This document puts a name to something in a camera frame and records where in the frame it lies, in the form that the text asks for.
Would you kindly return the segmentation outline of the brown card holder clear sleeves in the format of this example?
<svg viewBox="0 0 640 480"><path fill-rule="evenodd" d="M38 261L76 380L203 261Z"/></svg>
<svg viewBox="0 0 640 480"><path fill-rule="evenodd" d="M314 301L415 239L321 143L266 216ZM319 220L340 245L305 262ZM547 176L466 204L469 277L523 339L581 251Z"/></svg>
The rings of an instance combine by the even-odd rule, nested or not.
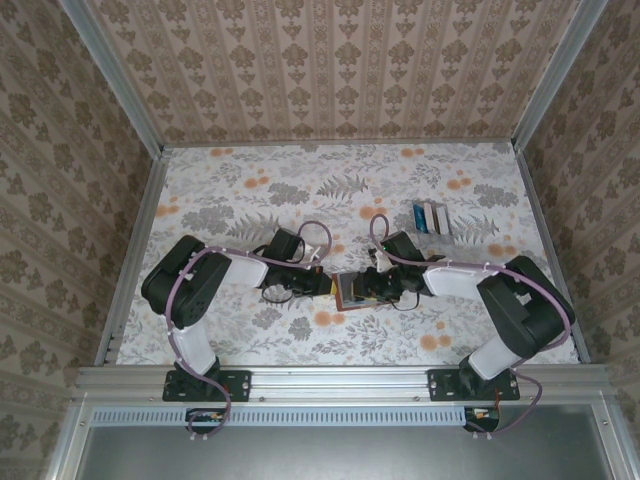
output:
<svg viewBox="0 0 640 480"><path fill-rule="evenodd" d="M391 305L390 302L379 300L375 297L357 296L354 290L354 281L358 275L358 272L344 272L333 275L332 292L338 312Z"/></svg>

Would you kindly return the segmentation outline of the floral patterned table cover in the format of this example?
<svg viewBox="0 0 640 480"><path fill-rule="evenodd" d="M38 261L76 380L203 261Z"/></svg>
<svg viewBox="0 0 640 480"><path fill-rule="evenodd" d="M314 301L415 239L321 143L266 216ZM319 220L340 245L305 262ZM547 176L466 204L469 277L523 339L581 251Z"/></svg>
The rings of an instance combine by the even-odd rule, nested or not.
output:
<svg viewBox="0 0 640 480"><path fill-rule="evenodd" d="M455 240L417 238L424 254L495 264L523 254L547 268L510 145L376 144L171 150L142 273L184 235L249 250L280 227L328 247L328 272L363 269L384 230L414 232L417 200L447 206ZM459 297L338 312L330 297L243 286L222 287L203 322L234 366L455 364L494 332L484 306Z"/></svg>

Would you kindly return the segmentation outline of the black electronics connector box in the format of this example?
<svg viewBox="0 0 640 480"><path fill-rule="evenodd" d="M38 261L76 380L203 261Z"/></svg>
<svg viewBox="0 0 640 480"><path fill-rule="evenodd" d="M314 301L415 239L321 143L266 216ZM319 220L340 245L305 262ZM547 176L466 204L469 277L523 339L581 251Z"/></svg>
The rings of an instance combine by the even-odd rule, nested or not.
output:
<svg viewBox="0 0 640 480"><path fill-rule="evenodd" d="M185 413L185 428L196 435L210 435L224 423L224 408L193 408Z"/></svg>
<svg viewBox="0 0 640 480"><path fill-rule="evenodd" d="M463 428L471 433L492 433L498 429L500 409L498 407L465 407Z"/></svg>

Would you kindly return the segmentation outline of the grey metal sheet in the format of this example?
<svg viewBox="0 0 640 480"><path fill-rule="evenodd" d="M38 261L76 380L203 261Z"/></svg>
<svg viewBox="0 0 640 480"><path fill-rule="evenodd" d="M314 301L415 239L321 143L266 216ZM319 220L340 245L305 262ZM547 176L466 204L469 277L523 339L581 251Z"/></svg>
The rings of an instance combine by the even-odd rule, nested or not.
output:
<svg viewBox="0 0 640 480"><path fill-rule="evenodd" d="M181 428L97 428L77 480L613 480L588 429L236 427L209 440Z"/></svg>

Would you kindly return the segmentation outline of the long aluminium table edge rail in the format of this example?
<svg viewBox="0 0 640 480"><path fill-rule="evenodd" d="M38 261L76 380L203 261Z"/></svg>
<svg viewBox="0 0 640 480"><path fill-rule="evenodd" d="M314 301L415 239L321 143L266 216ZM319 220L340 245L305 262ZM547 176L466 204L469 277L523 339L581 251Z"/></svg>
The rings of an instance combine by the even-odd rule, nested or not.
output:
<svg viewBox="0 0 640 480"><path fill-rule="evenodd" d="M440 366L256 367L249 402L282 405L425 404ZM115 365L80 370L72 400L105 404L159 402L167 366ZM525 365L523 376L543 386L543 405L587 404L615 397L602 365Z"/></svg>

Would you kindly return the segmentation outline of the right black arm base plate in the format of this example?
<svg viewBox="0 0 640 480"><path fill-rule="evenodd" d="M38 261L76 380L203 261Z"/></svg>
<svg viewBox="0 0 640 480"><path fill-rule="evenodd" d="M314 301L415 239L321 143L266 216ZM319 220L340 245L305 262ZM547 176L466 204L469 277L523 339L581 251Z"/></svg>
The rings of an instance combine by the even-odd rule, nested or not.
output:
<svg viewBox="0 0 640 480"><path fill-rule="evenodd" d="M485 380L473 370L431 369L427 372L427 379L430 400L433 402L520 399L518 382L509 371L503 371L495 378Z"/></svg>

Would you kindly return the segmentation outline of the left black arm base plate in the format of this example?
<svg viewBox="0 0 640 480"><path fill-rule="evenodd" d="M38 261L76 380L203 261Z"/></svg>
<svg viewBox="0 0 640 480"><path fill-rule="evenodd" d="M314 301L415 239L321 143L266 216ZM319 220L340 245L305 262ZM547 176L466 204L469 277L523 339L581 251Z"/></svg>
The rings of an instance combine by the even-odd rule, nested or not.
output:
<svg viewBox="0 0 640 480"><path fill-rule="evenodd" d="M216 382L228 393L232 402L247 402L251 390L249 370L222 370ZM166 374L162 392L165 402L224 402L224 395L210 383L175 369Z"/></svg>

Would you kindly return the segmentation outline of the thin aluminium rail by wall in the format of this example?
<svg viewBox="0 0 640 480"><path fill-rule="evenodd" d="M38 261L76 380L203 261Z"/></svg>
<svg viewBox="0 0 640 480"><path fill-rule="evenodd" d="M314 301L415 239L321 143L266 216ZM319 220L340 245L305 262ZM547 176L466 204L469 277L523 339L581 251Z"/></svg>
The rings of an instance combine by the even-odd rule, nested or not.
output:
<svg viewBox="0 0 640 480"><path fill-rule="evenodd" d="M282 146L322 146L322 145L434 145L434 144L508 144L513 147L515 140L507 137L496 138L392 138L392 139L315 139L315 140L270 140L270 141L227 141L217 143L166 143L162 152L185 148L237 148L237 147L282 147Z"/></svg>

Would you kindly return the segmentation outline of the aluminium side rail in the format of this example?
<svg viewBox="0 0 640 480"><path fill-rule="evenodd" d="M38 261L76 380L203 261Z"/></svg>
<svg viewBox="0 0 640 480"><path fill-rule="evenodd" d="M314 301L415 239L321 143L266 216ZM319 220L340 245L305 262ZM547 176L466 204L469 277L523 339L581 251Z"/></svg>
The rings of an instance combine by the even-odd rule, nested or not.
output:
<svg viewBox="0 0 640 480"><path fill-rule="evenodd" d="M126 255L120 270L118 282L106 317L101 341L94 360L95 366L113 363L117 354L111 344L122 338L135 288L142 268L146 246L156 215L156 209L164 186L170 149L163 148L153 160L139 210L131 231Z"/></svg>
<svg viewBox="0 0 640 480"><path fill-rule="evenodd" d="M515 159L520 170L520 174L525 186L527 196L531 205L533 216L536 221L536 225L539 231L544 252L547 258L547 262L550 268L550 272L554 279L557 289L563 294L569 303L572 303L571 295L565 281L563 271L558 260L558 256L552 241L552 237L549 232L547 222L545 220L544 212L541 207L531 173L529 171L524 152L522 150L514 149ZM589 355L584 335L581 331L578 320L575 320L571 327L572 338L574 341L575 349L578 354L578 358L581 363L589 364L591 357Z"/></svg>

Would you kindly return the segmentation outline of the aluminium upright post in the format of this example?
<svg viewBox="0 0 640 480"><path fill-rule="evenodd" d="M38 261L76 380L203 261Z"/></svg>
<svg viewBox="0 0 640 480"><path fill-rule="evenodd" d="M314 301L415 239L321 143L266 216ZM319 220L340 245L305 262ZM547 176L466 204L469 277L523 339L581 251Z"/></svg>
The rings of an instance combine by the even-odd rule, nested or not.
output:
<svg viewBox="0 0 640 480"><path fill-rule="evenodd" d="M86 0L59 0L65 13L99 67L140 141L151 158L162 156L164 142L142 102L142 96L129 80L125 67L116 56L104 29Z"/></svg>
<svg viewBox="0 0 640 480"><path fill-rule="evenodd" d="M608 0L580 1L512 135L516 153L529 143L607 3Z"/></svg>

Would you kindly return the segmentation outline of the aluminium lower frame rail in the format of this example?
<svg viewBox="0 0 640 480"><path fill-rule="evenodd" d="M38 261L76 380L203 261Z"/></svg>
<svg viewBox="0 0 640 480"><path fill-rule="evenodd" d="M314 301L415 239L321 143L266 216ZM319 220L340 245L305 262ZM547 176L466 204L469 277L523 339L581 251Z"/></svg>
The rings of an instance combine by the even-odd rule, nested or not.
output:
<svg viewBox="0 0 640 480"><path fill-rule="evenodd" d="M45 480L76 480L91 429L93 407L72 403L66 413Z"/></svg>
<svg viewBox="0 0 640 480"><path fill-rule="evenodd" d="M620 407L604 399L592 410L612 478L635 480L635 450Z"/></svg>

